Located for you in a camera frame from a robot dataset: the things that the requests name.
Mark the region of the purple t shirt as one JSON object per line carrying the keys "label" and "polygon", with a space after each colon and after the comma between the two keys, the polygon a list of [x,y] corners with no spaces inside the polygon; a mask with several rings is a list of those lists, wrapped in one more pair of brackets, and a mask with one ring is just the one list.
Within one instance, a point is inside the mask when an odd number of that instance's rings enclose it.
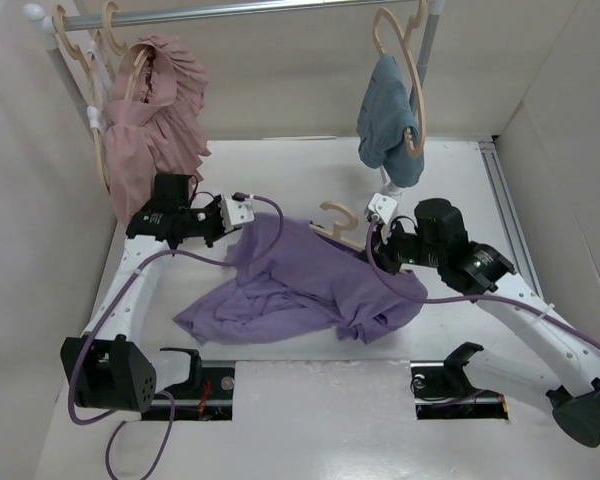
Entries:
{"label": "purple t shirt", "polygon": [[240,265],[235,277],[174,318],[200,343],[265,344],[333,329],[370,344],[413,320],[428,295],[414,273],[376,274],[308,221],[274,214],[257,214],[227,259]]}

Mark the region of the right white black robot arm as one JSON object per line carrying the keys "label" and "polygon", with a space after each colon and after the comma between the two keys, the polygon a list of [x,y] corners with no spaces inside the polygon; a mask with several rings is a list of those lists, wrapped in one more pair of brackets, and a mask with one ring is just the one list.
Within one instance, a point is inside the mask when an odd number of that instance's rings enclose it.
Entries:
{"label": "right white black robot arm", "polygon": [[455,296],[420,299],[423,305],[469,302],[507,327],[537,355],[528,366],[465,342],[436,365],[435,395],[450,403],[493,391],[547,414],[572,440],[600,445],[600,343],[574,329],[490,245],[470,240],[462,214],[450,201],[432,198],[415,208],[413,232],[399,222],[394,198],[376,193],[366,206],[365,256],[388,288],[390,275],[413,266],[433,268]]}

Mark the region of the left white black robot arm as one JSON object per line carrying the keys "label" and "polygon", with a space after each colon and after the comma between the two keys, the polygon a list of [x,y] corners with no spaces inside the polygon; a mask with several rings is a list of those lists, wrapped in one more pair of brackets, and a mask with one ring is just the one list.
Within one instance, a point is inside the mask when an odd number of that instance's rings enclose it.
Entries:
{"label": "left white black robot arm", "polygon": [[181,398],[202,387],[196,350],[164,347],[148,357],[140,348],[152,296],[174,251],[188,238],[211,246],[227,233],[220,197],[194,208],[196,189],[190,175],[158,174],[150,199],[129,221],[121,260],[102,304],[83,333],[66,338],[61,347],[71,410],[144,413],[163,390]]}

